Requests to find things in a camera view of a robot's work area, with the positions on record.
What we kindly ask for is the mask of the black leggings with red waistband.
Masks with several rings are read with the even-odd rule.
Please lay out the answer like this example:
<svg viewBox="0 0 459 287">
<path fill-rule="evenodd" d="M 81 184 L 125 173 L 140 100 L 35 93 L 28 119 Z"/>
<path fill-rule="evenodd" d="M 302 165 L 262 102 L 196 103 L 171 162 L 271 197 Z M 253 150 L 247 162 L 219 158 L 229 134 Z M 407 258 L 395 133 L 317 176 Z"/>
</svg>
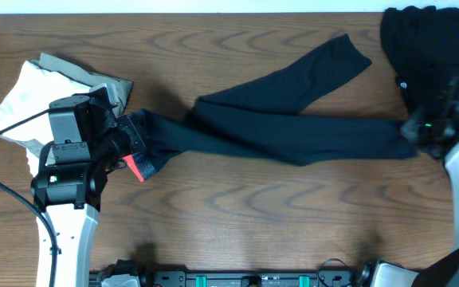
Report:
<svg viewBox="0 0 459 287">
<path fill-rule="evenodd" d="M 306 166 L 337 159 L 409 159 L 402 121 L 303 116 L 301 111 L 371 65 L 348 35 L 254 81 L 200 96 L 181 121 L 142 110 L 145 151 L 126 156 L 139 180 L 185 151 L 274 159 Z"/>
</svg>

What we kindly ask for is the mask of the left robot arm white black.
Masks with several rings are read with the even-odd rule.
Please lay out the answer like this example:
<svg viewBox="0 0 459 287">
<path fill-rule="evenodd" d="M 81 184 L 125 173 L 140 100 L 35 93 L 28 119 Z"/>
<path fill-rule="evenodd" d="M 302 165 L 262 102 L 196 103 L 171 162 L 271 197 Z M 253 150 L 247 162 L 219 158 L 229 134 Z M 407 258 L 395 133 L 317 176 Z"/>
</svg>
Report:
<svg viewBox="0 0 459 287">
<path fill-rule="evenodd" d="M 144 112 L 116 116 L 105 85 L 49 105 L 53 141 L 41 149 L 31 182 L 39 211 L 38 286 L 86 286 L 108 174 L 145 151 Z"/>
</svg>

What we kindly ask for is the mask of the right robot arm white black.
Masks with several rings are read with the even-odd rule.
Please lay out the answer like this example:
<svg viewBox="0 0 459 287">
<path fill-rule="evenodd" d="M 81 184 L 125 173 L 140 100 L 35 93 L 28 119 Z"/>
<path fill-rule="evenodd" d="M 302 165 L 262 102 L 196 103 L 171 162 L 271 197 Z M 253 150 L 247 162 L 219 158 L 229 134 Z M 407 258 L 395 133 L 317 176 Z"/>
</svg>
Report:
<svg viewBox="0 0 459 287">
<path fill-rule="evenodd" d="M 369 261 L 353 277 L 353 286 L 459 286 L 459 75 L 450 77 L 437 95 L 435 109 L 418 106 L 402 126 L 402 134 L 442 162 L 451 183 L 453 249 L 420 270 L 382 260 Z"/>
</svg>

